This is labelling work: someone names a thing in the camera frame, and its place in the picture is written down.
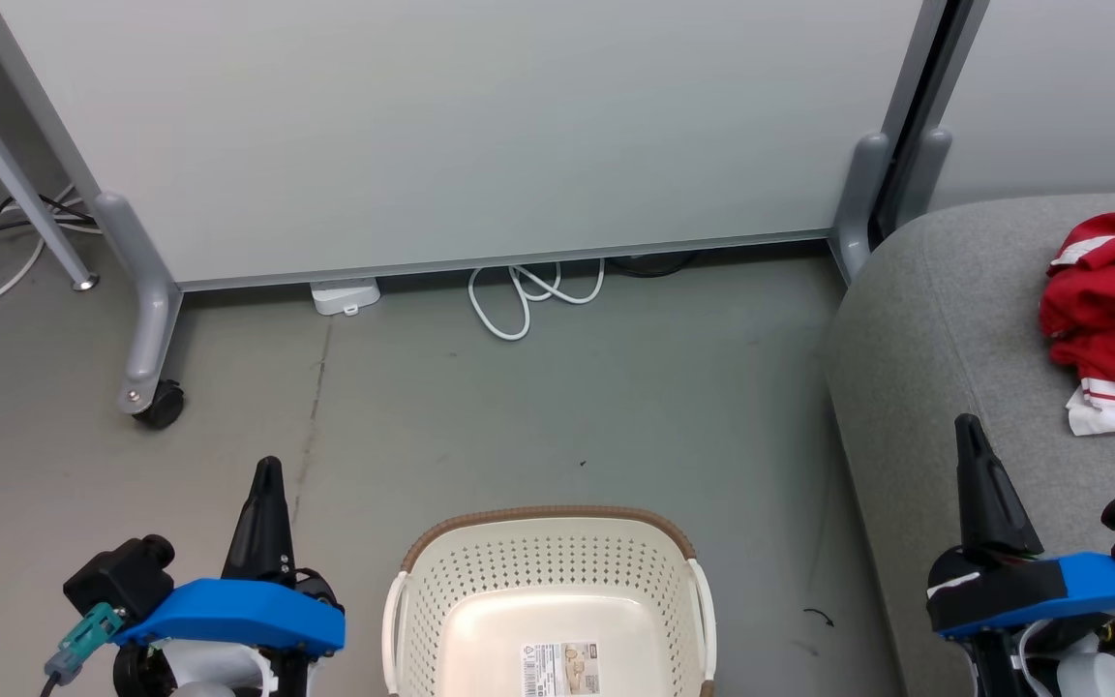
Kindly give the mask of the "white power strip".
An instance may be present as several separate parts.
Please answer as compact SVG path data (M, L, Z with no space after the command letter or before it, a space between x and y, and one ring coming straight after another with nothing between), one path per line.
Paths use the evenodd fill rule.
M353 317L366 306L376 304L381 292L375 278L341 279L341 281L313 282L309 285L319 314L347 314Z

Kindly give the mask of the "black caster wheel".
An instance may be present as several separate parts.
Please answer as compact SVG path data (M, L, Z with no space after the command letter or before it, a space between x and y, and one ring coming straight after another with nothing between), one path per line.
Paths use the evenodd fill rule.
M186 394L174 379L161 379L151 405L133 415L143 428L165 430L180 418L186 406Z

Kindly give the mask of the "white partition panel grey frame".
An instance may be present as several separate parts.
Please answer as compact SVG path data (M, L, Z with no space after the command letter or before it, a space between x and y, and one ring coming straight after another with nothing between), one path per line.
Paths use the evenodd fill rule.
M1115 193L1115 0L987 0L925 203Z
M183 289L833 226L925 0L0 0Z

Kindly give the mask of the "cream perforated laundry basket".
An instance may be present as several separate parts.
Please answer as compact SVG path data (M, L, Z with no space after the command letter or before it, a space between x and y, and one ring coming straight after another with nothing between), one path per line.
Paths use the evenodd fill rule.
M658 513L559 504L448 519L386 596L389 697L715 697L715 603Z

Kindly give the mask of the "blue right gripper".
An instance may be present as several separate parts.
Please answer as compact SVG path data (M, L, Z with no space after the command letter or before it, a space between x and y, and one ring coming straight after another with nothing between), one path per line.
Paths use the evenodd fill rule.
M957 415L954 432L961 546L946 550L929 572L925 614L935 635L961 640L1115 614L1115 548L1036 559L1044 553L1039 534L979 417Z

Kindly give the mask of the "grey metal table leg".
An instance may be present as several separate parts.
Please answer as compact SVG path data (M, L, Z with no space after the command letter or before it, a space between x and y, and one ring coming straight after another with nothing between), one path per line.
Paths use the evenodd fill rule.
M43 248L48 248L59 264L71 277L74 290L87 291L98 285L99 277L93 272L68 242L65 230L59 226L54 210L62 207L61 202L43 199L27 180L14 156L0 137L0 182L12 199L12 203L39 234Z

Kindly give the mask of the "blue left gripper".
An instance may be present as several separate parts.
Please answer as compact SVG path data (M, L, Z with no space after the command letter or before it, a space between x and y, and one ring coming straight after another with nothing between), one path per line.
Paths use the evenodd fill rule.
M347 623L323 578L302 570L295 583L293 551L282 459L265 456L223 579L178 587L146 621L115 635L115 696L313 697L316 672L345 648Z

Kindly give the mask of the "grey fabric sofa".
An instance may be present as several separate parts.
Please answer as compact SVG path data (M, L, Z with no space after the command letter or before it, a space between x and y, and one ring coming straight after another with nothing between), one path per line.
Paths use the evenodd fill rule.
M972 697L964 652L925 614L960 539L956 416L981 420L1051 556L1105 553L1115 434L1068 424L1075 376L1040 330L1047 267L1115 194L960 204L898 229L842 299L825 370L906 697Z

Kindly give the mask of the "grey partition foot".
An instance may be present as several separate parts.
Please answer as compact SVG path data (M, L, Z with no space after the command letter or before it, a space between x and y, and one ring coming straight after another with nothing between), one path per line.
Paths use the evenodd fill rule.
M925 130L918 138L912 158L901 171L901 178L895 187L890 217L892 229L903 228L925 215L953 141L954 136L946 128Z
M136 331L118 397L120 409L133 416L151 405L159 380L167 379L163 369L183 291L173 281L128 199L103 191L94 199L93 211L136 288Z
M879 199L892 156L889 134L867 134L856 142L849 176L842 186L828 246L838 273L850 285L870 256L870 217Z

